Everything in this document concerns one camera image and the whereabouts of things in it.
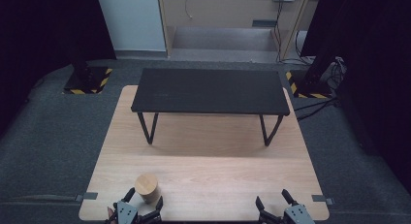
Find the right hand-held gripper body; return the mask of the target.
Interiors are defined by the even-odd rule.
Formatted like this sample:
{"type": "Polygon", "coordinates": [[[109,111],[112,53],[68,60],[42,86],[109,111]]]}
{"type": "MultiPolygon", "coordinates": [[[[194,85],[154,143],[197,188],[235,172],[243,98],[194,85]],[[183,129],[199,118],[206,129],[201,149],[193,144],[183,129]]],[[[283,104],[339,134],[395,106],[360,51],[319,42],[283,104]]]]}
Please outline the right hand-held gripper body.
{"type": "Polygon", "coordinates": [[[303,205],[286,208],[282,217],[265,211],[264,206],[257,206],[259,224],[315,224],[307,209],[303,205]]]}

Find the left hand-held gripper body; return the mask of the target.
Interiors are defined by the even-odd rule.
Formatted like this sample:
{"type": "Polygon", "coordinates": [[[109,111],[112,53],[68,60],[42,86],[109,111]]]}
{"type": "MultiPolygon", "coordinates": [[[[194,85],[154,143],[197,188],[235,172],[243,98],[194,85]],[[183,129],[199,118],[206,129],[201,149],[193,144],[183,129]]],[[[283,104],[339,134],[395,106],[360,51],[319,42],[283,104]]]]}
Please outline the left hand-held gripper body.
{"type": "Polygon", "coordinates": [[[109,222],[107,219],[105,224],[160,224],[162,222],[160,211],[155,209],[148,214],[139,215],[135,207],[118,202],[114,205],[113,221],[109,222]]]}

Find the round wooden cylinder container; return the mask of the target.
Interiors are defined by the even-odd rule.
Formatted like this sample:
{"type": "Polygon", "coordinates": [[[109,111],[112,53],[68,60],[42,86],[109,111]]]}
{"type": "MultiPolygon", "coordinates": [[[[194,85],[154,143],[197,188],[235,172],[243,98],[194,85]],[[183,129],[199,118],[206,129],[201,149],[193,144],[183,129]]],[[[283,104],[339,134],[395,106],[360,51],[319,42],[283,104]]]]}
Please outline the round wooden cylinder container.
{"type": "Polygon", "coordinates": [[[135,189],[147,204],[160,197],[158,178],[154,174],[139,175],[135,181],[135,189]]]}

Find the grey tape strip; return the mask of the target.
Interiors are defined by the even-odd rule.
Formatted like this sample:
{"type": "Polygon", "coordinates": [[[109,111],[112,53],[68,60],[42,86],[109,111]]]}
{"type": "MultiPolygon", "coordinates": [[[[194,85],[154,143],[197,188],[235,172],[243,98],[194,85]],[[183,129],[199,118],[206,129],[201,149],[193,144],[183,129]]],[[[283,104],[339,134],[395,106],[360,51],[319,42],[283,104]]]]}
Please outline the grey tape strip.
{"type": "Polygon", "coordinates": [[[75,196],[76,202],[82,202],[83,200],[96,200],[98,197],[97,192],[85,192],[83,194],[77,194],[75,196]]]}
{"type": "Polygon", "coordinates": [[[322,202],[325,203],[328,206],[334,205],[334,199],[333,198],[327,198],[324,195],[311,195],[312,201],[313,202],[322,202]]]}

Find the black stand with striped base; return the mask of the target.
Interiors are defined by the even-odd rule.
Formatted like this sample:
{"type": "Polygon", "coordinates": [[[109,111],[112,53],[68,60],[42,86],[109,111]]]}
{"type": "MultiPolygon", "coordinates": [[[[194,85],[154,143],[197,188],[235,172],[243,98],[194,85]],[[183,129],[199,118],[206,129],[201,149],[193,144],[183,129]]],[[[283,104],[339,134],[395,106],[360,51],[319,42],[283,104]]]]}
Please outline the black stand with striped base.
{"type": "Polygon", "coordinates": [[[306,71],[291,70],[286,73],[295,98],[331,98],[332,91],[323,75],[334,61],[335,54],[322,51],[306,71]]]}
{"type": "Polygon", "coordinates": [[[102,66],[90,67],[73,41],[66,44],[66,55],[74,72],[65,84],[64,92],[71,94],[100,93],[108,81],[111,69],[102,66]]]}

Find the black metal riser shelf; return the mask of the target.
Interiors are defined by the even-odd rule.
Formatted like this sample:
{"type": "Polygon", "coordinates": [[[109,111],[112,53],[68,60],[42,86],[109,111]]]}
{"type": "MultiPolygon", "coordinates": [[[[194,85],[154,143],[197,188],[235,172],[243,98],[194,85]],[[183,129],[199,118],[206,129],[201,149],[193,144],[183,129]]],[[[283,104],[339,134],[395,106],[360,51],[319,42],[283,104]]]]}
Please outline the black metal riser shelf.
{"type": "Polygon", "coordinates": [[[281,122],[290,114],[277,72],[209,69],[143,70],[131,111],[150,144],[155,128],[146,126],[146,112],[257,114],[265,145],[270,145],[279,124],[268,133],[264,117],[275,115],[281,122]]]}

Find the dark curtain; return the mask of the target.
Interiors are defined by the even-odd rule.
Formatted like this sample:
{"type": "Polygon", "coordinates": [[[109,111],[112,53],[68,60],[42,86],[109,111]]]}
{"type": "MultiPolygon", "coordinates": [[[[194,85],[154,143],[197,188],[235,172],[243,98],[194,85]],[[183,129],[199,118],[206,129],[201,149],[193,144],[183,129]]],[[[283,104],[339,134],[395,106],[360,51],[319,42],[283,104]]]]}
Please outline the dark curtain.
{"type": "Polygon", "coordinates": [[[411,0],[319,0],[302,53],[315,57],[310,82],[342,57],[352,128],[411,192],[411,0]]]}
{"type": "Polygon", "coordinates": [[[0,137],[40,78],[114,58],[99,0],[0,0],[0,137]]]}

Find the white panel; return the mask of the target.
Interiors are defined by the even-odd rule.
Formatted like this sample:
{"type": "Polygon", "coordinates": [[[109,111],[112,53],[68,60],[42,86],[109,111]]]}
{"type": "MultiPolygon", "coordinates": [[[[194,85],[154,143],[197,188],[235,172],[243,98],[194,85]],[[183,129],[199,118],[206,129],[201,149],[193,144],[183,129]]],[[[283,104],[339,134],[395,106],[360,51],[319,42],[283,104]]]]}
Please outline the white panel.
{"type": "Polygon", "coordinates": [[[99,0],[113,48],[166,51],[159,0],[99,0]]]}

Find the wooden frame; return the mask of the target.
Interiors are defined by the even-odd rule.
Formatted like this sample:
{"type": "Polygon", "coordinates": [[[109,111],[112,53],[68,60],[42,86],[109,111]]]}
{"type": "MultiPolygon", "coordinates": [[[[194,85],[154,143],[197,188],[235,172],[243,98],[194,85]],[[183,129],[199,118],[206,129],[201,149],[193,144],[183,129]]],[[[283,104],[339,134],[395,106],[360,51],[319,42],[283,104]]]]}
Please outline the wooden frame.
{"type": "Polygon", "coordinates": [[[277,36],[284,58],[300,27],[309,0],[159,0],[167,52],[179,27],[224,29],[267,28],[277,36]]]}

